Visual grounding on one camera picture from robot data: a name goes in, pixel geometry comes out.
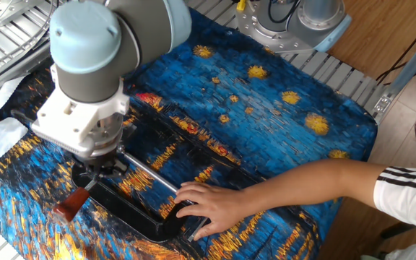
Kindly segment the person's bare hand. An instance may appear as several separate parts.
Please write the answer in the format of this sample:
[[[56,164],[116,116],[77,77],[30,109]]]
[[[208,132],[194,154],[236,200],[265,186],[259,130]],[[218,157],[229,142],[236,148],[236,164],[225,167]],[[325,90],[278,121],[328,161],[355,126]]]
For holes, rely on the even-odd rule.
[[[180,209],[176,214],[177,217],[206,217],[211,221],[195,232],[195,241],[226,231],[243,218],[255,214],[244,191],[199,182],[186,182],[182,183],[175,194],[175,203],[182,201],[194,203]]]

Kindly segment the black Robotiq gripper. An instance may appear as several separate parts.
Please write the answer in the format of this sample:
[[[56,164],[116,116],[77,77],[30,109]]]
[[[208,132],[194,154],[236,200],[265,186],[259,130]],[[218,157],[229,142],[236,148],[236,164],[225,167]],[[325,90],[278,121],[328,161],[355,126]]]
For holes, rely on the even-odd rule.
[[[99,181],[105,176],[125,176],[129,166],[118,156],[118,147],[94,150],[92,154],[79,155],[79,174],[90,181]]]

